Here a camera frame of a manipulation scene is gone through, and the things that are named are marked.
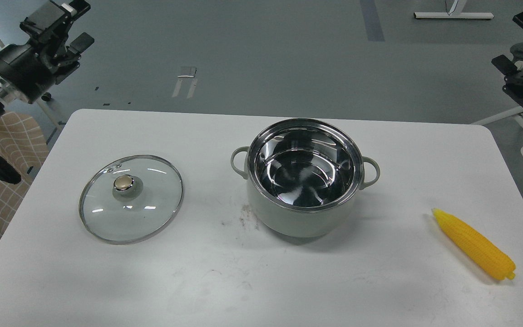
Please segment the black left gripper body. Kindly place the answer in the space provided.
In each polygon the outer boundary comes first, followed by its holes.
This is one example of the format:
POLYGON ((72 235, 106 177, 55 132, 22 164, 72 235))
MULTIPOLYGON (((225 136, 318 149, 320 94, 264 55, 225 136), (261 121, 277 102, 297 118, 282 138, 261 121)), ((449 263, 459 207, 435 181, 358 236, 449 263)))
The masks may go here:
POLYGON ((69 76, 66 40, 29 40, 0 50, 0 104, 21 100, 32 104, 69 76))

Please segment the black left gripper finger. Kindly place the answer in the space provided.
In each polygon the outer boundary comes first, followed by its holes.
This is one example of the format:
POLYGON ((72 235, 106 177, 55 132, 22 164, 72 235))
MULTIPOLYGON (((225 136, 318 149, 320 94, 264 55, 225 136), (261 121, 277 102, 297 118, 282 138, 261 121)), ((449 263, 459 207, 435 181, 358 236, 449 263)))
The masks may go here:
POLYGON ((20 22, 20 29, 35 44, 48 44, 63 40, 71 25, 91 9, 85 0, 72 0, 57 4, 49 0, 20 22))
POLYGON ((62 83, 79 68, 82 53, 94 42, 95 39, 88 33, 81 33, 68 46, 62 46, 51 57, 49 69, 54 77, 54 84, 62 83))

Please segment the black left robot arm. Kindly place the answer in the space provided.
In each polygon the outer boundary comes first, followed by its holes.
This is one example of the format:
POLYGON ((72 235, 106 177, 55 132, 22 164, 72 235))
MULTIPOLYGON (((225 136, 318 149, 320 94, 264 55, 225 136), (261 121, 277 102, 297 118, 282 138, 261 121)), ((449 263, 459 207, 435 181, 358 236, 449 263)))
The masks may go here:
MULTIPOLYGON (((82 53, 95 40, 85 32, 69 45, 66 42, 73 24, 90 9, 85 0, 62 4, 49 0, 21 21, 20 29, 29 36, 25 44, 4 45, 0 39, 0 117, 11 102, 33 104, 79 68, 82 53)), ((0 181, 19 184, 21 180, 21 174, 0 156, 0 181)))

